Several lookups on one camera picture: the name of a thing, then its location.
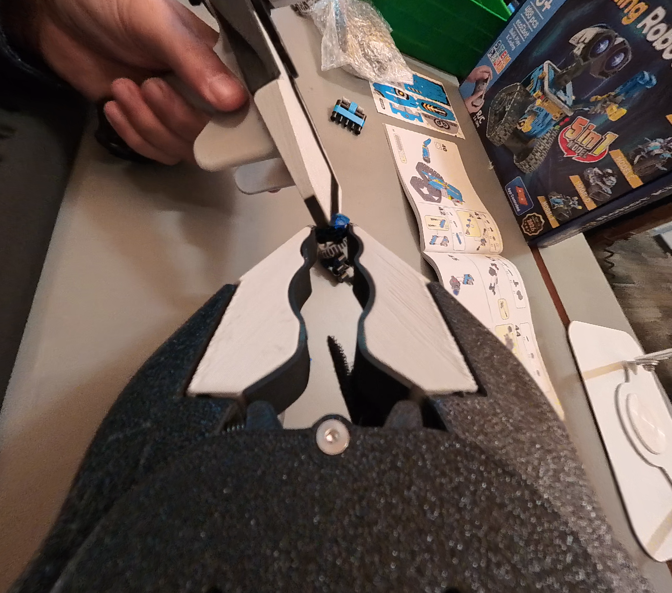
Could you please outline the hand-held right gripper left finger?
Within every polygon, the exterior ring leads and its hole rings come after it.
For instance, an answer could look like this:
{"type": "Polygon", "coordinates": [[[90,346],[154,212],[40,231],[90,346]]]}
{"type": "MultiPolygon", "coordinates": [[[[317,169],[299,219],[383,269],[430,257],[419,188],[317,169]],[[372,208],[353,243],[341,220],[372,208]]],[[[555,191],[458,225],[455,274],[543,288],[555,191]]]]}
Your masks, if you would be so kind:
{"type": "Polygon", "coordinates": [[[310,359],[301,308],[312,293],[314,228],[303,228],[237,283],[188,387],[190,396],[269,402],[277,413],[307,387],[310,359]]]}

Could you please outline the instruction booklet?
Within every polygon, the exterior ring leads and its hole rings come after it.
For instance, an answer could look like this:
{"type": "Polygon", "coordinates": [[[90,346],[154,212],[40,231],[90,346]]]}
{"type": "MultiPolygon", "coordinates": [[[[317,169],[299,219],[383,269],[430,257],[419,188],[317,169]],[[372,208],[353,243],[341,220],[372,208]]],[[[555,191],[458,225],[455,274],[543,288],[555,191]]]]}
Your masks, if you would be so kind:
{"type": "Polygon", "coordinates": [[[524,365],[564,420],[537,344],[522,276],[501,255],[499,227],[468,179],[457,144],[393,125],[385,128],[425,260],[441,285],[524,365]]]}

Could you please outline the grey gear brick assembly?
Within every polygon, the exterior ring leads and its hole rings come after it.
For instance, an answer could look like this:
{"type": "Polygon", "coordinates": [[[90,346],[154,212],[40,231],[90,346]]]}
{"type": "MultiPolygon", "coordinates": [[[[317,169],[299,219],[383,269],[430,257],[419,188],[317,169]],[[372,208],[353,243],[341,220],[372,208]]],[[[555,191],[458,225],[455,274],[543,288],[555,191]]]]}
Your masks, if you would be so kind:
{"type": "Polygon", "coordinates": [[[317,259],[334,279],[345,282],[351,264],[348,255],[348,226],[336,225],[315,229],[317,259]]]}

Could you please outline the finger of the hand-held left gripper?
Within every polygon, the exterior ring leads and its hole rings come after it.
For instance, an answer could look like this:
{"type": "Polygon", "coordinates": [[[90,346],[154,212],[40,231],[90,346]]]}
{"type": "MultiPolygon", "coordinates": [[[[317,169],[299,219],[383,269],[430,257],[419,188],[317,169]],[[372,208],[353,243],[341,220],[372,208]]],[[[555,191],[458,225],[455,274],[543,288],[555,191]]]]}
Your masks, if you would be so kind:
{"type": "Polygon", "coordinates": [[[327,228],[341,211],[340,184],[272,18],[263,26],[264,42],[280,74],[256,91],[256,106],[315,224],[327,228]]]}

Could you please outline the blue sticker sheet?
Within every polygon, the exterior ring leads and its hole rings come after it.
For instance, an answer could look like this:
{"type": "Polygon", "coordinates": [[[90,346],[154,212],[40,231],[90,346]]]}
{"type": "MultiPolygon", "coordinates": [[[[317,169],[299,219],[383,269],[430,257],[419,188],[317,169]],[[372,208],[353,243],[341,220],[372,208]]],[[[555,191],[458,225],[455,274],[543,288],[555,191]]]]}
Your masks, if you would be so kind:
{"type": "Polygon", "coordinates": [[[413,74],[411,83],[370,82],[379,113],[413,126],[464,139],[446,89],[437,80],[413,74]]]}

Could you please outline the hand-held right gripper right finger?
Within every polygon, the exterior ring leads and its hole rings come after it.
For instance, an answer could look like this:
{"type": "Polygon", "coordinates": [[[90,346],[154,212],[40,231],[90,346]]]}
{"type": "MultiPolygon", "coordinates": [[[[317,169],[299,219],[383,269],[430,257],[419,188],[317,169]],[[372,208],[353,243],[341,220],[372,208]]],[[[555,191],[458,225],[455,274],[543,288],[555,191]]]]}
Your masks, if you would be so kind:
{"type": "Polygon", "coordinates": [[[430,281],[355,225],[348,256],[362,308],[352,372],[357,390],[373,402],[477,392],[430,281]]]}

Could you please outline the person's left hand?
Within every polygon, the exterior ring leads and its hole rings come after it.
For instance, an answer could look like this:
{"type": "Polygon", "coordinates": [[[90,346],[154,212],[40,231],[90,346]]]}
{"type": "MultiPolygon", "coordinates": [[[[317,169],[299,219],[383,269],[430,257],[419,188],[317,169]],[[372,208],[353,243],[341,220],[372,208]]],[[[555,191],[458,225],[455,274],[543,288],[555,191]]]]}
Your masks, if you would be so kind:
{"type": "Polygon", "coordinates": [[[130,149],[173,165],[194,159],[206,112],[163,78],[174,73],[206,104],[233,111],[247,91],[214,52],[218,35],[176,0],[36,0],[30,45],[104,114],[130,149]]]}

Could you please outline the white desk lamp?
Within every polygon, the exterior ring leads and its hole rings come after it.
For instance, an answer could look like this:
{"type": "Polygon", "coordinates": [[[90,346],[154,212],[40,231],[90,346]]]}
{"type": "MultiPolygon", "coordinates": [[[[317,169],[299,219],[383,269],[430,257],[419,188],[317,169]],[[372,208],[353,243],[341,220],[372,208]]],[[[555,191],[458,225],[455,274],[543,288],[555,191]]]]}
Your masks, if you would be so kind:
{"type": "Polygon", "coordinates": [[[639,543],[671,560],[671,403],[626,332],[572,321],[568,339],[639,543]]]}

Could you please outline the clear plastic parts bag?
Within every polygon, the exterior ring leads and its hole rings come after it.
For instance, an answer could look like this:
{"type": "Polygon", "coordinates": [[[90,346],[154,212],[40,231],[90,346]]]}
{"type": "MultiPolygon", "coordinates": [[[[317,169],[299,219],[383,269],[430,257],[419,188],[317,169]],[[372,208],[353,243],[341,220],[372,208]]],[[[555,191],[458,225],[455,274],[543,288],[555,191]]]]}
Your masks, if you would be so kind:
{"type": "Polygon", "coordinates": [[[306,0],[292,9],[318,28],[323,71],[341,68],[369,82],[412,81],[413,72],[391,37],[391,27],[369,1],[306,0]]]}

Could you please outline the robot kit box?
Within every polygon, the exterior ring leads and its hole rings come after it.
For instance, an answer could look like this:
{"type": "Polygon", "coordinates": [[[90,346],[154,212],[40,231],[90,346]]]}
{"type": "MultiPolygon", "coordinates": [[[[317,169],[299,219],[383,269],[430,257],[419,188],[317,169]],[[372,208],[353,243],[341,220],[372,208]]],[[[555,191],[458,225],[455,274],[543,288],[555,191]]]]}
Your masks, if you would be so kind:
{"type": "Polygon", "coordinates": [[[671,0],[525,0],[460,93],[529,244],[671,195],[671,0]]]}

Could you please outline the black blue brick assembly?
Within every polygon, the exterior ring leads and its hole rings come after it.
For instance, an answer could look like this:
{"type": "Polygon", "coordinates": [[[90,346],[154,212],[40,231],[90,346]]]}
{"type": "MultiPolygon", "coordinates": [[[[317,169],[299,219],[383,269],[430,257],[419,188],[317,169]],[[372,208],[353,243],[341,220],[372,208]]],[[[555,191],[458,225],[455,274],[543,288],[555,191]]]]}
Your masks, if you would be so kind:
{"type": "Polygon", "coordinates": [[[330,120],[354,135],[360,135],[365,126],[366,114],[356,102],[340,98],[335,102],[330,120]]]}

